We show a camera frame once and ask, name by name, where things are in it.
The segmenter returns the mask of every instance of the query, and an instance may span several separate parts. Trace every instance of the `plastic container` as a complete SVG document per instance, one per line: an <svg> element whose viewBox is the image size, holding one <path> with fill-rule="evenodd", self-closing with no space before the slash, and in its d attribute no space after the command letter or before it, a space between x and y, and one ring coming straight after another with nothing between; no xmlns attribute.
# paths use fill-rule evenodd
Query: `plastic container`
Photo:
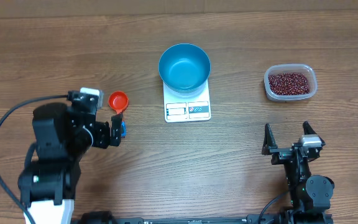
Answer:
<svg viewBox="0 0 358 224"><path fill-rule="evenodd" d="M309 81L310 92L302 95L277 95L275 94L269 85L269 76L278 75L280 73L302 73ZM304 64L283 64L271 66L265 73L265 89L267 98L272 101L295 101L305 100L311 98L317 92L317 79L313 69L310 66Z"/></svg>

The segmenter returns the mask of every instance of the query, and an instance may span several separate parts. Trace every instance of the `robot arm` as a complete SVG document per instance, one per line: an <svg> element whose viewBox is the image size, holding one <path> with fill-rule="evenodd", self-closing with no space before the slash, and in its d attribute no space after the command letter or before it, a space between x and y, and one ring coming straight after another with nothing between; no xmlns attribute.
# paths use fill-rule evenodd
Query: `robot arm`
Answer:
<svg viewBox="0 0 358 224"><path fill-rule="evenodd" d="M272 165L283 164L288 180L292 207L282 208L280 223L333 223L325 211L331 206L334 182L321 175L311 175L308 163L319 158L325 142L303 123L304 135L291 147L278 148L270 125L265 125L263 155L272 155Z"/></svg>
<svg viewBox="0 0 358 224"><path fill-rule="evenodd" d="M70 223L82 155L91 146L105 149L121 142L122 114L112 117L111 129L108 122L96 121L103 92L82 88L70 91L67 100L71 106L48 103L33 112L37 141L27 153L18 186L36 224ZM34 149L39 159L28 161Z"/></svg>

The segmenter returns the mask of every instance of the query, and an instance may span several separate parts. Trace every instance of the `scale platform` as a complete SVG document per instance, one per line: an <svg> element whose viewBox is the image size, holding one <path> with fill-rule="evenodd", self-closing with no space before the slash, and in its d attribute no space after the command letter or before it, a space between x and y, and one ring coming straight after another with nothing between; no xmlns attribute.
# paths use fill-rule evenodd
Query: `scale platform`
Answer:
<svg viewBox="0 0 358 224"><path fill-rule="evenodd" d="M211 119L208 81L191 93L178 93L163 83L164 115L168 123Z"/></svg>

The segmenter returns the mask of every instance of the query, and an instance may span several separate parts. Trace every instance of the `wood grain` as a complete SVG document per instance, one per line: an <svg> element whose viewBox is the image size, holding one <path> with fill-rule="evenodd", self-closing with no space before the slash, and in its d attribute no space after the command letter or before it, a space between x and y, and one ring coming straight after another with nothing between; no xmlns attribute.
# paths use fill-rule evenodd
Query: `wood grain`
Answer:
<svg viewBox="0 0 358 224"><path fill-rule="evenodd" d="M157 63L180 42L199 45L212 61L210 121L163 119ZM281 63L313 67L317 94L269 101L263 75ZM358 222L358 11L0 20L0 117L25 99L81 86L125 91L130 105L122 145L91 149L81 161L76 217L92 210L143 218L259 213L286 187L283 167L260 155L264 124L284 147L309 120L327 142L311 171L336 183L329 212L336 223ZM0 130L0 172L16 195L38 105L17 110ZM112 115L105 106L98 120ZM0 188L0 223L23 222Z"/></svg>
<svg viewBox="0 0 358 224"><path fill-rule="evenodd" d="M358 0L0 0L0 19L358 9Z"/></svg>

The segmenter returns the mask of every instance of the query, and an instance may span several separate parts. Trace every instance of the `orange measuring scoop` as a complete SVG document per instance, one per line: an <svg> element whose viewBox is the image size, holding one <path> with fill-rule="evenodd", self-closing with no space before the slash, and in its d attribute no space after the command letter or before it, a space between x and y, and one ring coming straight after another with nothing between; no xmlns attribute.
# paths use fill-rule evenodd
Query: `orange measuring scoop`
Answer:
<svg viewBox="0 0 358 224"><path fill-rule="evenodd" d="M109 97L109 105L120 114L128 107L128 96L123 91L115 91Z"/></svg>

